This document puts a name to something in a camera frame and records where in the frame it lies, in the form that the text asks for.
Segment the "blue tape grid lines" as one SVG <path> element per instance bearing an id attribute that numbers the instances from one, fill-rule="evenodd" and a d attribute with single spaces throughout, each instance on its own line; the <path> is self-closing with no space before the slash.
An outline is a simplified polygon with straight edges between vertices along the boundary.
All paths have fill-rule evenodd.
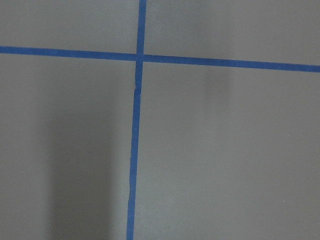
<path id="1" fill-rule="evenodd" d="M 144 63 L 163 63 L 196 66 L 214 66 L 227 68 L 247 68 L 261 70 L 277 70 L 292 72 L 319 73 L 319 65 L 294 64 L 282 62 L 249 61 L 219 58 L 199 58 L 185 56 L 166 56 L 145 54 L 145 32 L 146 32 L 147 1 L 141 0 L 138 5 L 137 39 L 135 53 L 120 53 L 107 51 L 69 50 L 22 46 L 1 46 L 2 54 L 28 55 L 28 56 L 50 56 L 78 59 L 101 59 L 130 61 L 135 63 L 134 94 L 131 125 L 131 149 L 129 168 L 129 197 L 127 204 L 126 239 L 134 239 L 136 188 L 139 159 L 139 134 L 141 116 L 141 95 L 143 86 Z"/>

